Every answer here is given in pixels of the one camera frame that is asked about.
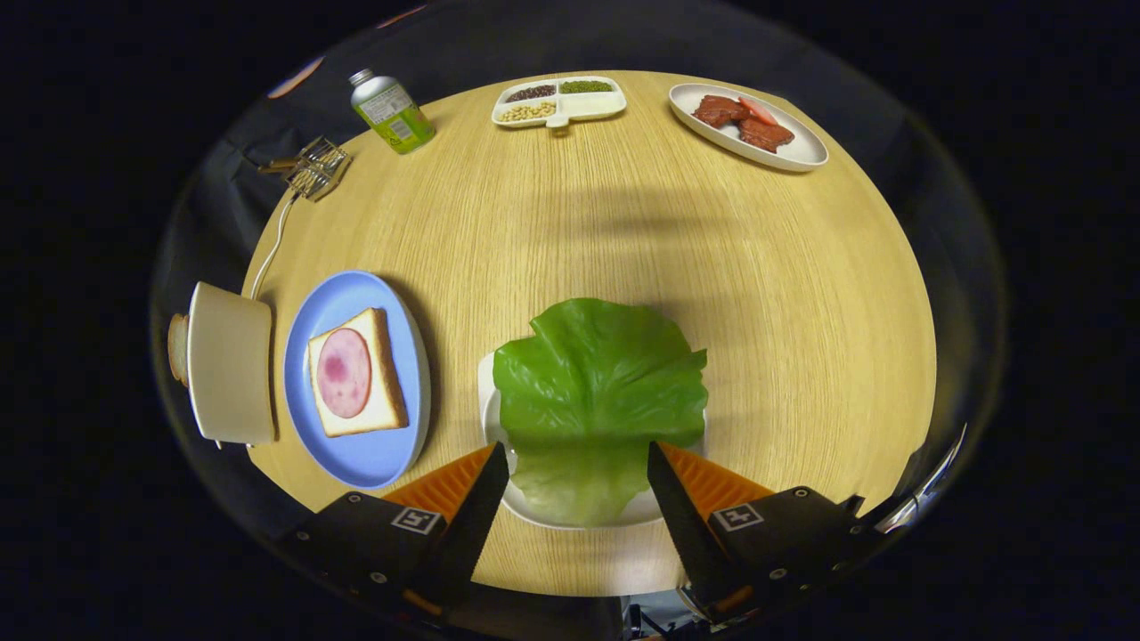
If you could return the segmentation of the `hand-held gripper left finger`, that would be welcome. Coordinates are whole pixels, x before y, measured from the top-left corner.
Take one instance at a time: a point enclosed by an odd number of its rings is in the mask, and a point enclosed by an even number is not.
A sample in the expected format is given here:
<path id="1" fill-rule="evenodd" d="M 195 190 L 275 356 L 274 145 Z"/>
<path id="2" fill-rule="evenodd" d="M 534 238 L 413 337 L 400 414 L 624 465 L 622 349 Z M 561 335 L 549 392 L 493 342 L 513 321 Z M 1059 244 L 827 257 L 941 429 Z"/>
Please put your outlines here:
<path id="1" fill-rule="evenodd" d="M 467 597 L 506 486 L 492 443 L 382 498 L 347 492 L 282 534 L 280 554 L 397 620 L 443 620 Z"/>

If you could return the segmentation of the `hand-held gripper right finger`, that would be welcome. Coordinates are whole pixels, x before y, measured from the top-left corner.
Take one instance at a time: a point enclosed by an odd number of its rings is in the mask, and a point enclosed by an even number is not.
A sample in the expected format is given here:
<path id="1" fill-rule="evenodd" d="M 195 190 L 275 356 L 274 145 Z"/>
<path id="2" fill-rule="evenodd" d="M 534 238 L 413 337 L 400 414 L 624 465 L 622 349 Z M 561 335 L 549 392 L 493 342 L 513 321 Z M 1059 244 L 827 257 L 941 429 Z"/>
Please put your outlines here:
<path id="1" fill-rule="evenodd" d="M 712 623 L 785 612 L 880 547 L 858 495 L 767 490 L 671 443 L 648 446 L 648 481 L 702 612 Z"/>

